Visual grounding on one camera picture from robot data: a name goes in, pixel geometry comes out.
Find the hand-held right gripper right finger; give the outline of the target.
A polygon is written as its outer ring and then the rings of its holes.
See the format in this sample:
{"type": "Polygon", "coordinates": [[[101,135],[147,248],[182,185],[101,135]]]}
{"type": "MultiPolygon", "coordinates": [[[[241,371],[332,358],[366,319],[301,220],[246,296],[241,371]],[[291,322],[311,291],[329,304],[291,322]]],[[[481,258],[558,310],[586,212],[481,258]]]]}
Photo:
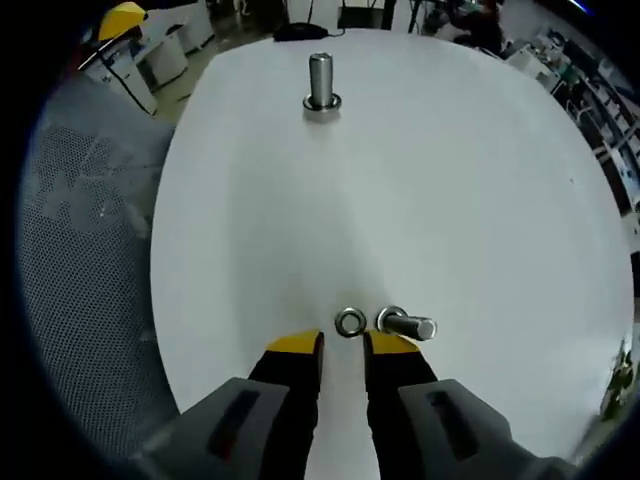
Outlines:
{"type": "Polygon", "coordinates": [[[383,479],[572,479],[574,465],[517,443],[507,419],[436,377],[409,340],[363,337],[367,420],[383,479]]]}

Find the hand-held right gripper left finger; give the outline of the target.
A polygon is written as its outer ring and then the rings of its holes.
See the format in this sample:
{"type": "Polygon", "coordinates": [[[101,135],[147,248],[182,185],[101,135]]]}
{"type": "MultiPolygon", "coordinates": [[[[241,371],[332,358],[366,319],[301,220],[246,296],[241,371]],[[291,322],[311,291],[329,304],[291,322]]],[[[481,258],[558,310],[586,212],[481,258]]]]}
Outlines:
{"type": "Polygon", "coordinates": [[[170,423],[145,451],[150,479],[301,479],[322,379],[324,335],[308,330],[266,347],[234,377],[170,423]]]}

